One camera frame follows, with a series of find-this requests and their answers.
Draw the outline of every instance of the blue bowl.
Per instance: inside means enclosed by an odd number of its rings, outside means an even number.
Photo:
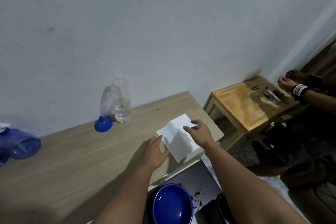
[[[191,198],[178,184],[162,186],[154,197],[153,218],[156,224],[190,224],[193,214]]]

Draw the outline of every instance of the light wood desk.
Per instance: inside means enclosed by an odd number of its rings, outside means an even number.
[[[275,105],[267,99],[263,95],[266,87],[269,90],[279,90],[288,104]],[[299,103],[291,95],[259,76],[212,92],[204,109],[210,115],[217,107],[237,128],[233,136],[221,145],[227,150],[246,132],[260,131],[297,105]]]
[[[136,165],[144,141],[184,113],[206,123],[216,141],[223,136],[191,94],[184,92],[135,108],[129,122],[115,122],[106,133],[96,132],[90,122],[44,137],[37,155],[0,168],[1,223],[92,220]],[[199,149],[180,163],[170,154],[150,182],[192,164],[202,152]]]

